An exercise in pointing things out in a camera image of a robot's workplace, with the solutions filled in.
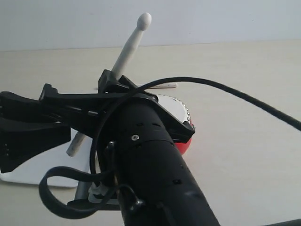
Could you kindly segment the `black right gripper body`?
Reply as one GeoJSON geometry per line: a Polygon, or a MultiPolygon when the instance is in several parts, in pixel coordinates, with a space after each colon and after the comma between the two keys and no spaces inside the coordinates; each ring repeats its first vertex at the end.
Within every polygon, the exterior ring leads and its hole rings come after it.
{"type": "Polygon", "coordinates": [[[92,138],[92,145],[105,145],[110,140],[126,139],[136,134],[139,139],[166,139],[187,143],[195,133],[188,118],[178,119],[159,103],[156,95],[127,92],[116,101],[96,110],[60,108],[63,121],[92,138]]]}

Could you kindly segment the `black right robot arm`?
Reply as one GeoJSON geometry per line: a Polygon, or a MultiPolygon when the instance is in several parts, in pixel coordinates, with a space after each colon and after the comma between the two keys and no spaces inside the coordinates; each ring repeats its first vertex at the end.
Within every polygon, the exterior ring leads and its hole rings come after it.
{"type": "Polygon", "coordinates": [[[90,172],[54,167],[39,184],[46,208],[66,219],[82,219],[106,208],[113,195],[126,226],[217,226],[219,222],[182,158],[177,143],[188,142],[195,133],[189,120],[180,122],[159,105],[147,89],[168,82],[208,85],[240,97],[274,117],[301,128],[291,116],[215,81],[164,78],[141,87],[127,77],[119,81],[103,72],[96,94],[63,95],[46,84],[40,102],[48,113],[92,138],[90,172]],[[97,203],[63,204],[48,187],[50,177],[66,177],[108,191],[97,203]]]}

